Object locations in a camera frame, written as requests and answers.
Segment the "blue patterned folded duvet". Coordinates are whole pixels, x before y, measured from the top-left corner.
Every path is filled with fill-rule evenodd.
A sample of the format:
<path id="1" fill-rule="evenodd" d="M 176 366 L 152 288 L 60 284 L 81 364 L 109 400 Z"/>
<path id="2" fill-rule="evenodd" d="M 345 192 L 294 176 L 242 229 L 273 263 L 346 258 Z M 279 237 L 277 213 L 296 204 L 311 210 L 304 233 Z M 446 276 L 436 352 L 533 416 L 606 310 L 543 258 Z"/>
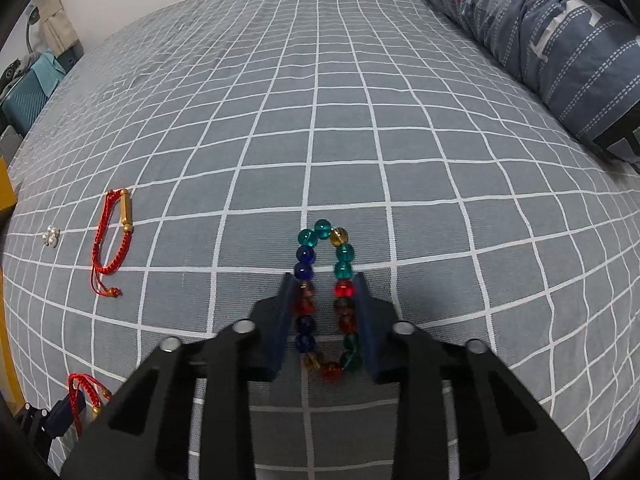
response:
<path id="1" fill-rule="evenodd" d="M 639 27 L 623 0 L 427 0 L 580 143 L 639 162 Z"/>

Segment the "red cord bracelet gold tube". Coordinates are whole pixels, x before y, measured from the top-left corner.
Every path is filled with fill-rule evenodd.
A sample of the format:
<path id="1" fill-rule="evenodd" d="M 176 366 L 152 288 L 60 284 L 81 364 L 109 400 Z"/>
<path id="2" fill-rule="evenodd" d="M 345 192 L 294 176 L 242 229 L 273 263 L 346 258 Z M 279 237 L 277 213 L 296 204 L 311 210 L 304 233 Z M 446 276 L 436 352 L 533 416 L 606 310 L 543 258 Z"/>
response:
<path id="1" fill-rule="evenodd" d="M 104 406 L 112 400 L 110 389 L 95 377 L 85 373 L 67 376 L 68 400 L 72 411 L 77 437 L 84 432 L 86 421 L 101 414 Z"/>

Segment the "teal suitcase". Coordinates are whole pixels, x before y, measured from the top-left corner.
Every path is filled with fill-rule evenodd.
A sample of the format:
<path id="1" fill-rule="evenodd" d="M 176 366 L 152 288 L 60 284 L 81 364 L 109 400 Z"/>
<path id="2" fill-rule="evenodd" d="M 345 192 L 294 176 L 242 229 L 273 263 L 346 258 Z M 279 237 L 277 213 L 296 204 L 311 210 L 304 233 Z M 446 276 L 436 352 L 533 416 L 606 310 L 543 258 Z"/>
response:
<path id="1" fill-rule="evenodd" d="M 53 52 L 17 58 L 1 75 L 1 113 L 20 136 L 29 129 L 66 76 Z"/>

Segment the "blue desk lamp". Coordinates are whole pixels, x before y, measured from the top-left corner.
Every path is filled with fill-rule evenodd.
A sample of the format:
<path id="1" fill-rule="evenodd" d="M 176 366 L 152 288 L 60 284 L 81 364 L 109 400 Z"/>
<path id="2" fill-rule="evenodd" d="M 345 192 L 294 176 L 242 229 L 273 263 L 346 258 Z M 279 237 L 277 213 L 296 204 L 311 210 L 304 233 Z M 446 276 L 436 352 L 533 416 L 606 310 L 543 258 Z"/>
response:
<path id="1" fill-rule="evenodd" d="M 26 10 L 27 23 L 25 28 L 25 44 L 28 53 L 34 52 L 32 47 L 32 28 L 40 21 L 40 11 L 38 6 L 30 4 Z"/>

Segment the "beige curtain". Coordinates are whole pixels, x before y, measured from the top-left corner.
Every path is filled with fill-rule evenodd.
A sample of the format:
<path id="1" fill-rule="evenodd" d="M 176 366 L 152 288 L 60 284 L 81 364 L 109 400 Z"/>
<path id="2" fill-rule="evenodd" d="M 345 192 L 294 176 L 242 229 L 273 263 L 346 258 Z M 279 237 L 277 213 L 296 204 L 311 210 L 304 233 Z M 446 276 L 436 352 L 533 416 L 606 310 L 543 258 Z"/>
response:
<path id="1" fill-rule="evenodd" d="M 55 56 L 60 56 L 78 43 L 79 37 L 62 0 L 34 0 L 34 3 L 39 10 L 40 30 Z"/>

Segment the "grey checked bed sheet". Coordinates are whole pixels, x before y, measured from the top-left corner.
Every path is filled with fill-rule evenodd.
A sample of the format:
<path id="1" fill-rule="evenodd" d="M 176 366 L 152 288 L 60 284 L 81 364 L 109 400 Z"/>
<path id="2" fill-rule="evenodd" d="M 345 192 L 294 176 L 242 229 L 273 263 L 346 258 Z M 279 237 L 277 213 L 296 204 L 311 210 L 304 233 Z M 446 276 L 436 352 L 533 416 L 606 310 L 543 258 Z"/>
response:
<path id="1" fill-rule="evenodd" d="M 490 344 L 590 474 L 638 422 L 638 174 L 421 0 L 158 10 L 70 71 L 9 174 L 4 313 L 38 406 L 247 315 L 326 219 L 402 318 Z"/>

